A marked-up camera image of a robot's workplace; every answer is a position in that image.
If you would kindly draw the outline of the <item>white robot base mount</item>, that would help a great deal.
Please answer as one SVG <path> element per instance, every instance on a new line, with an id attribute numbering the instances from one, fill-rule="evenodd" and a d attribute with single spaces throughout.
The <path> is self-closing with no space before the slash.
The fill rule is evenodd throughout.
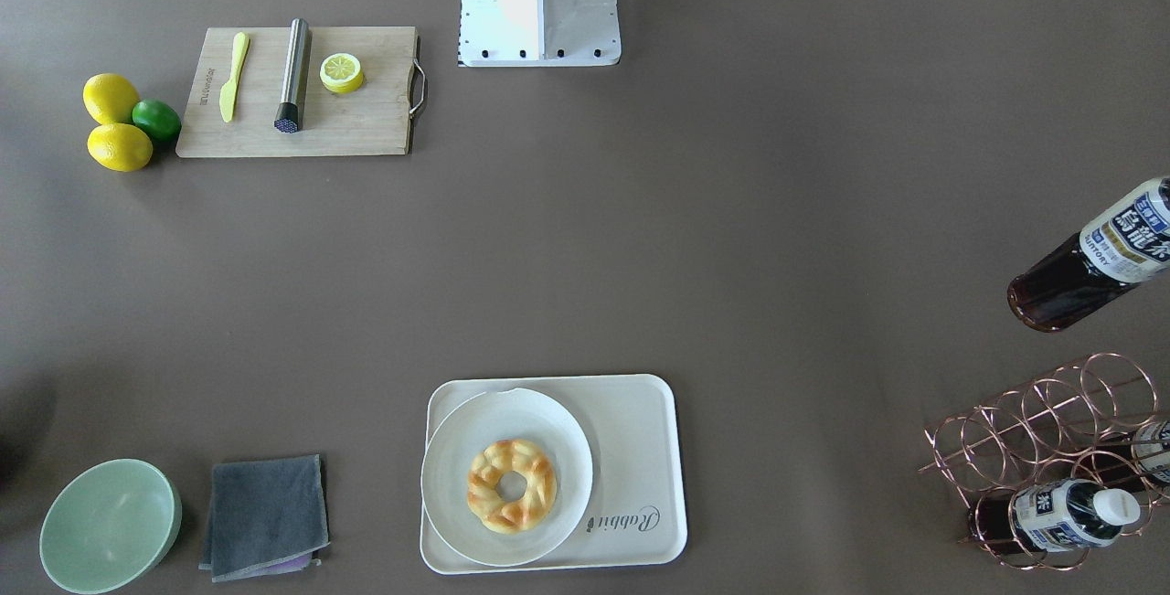
<path id="1" fill-rule="evenodd" d="M 620 58 L 618 0 L 461 0 L 461 67 L 600 67 Z"/>

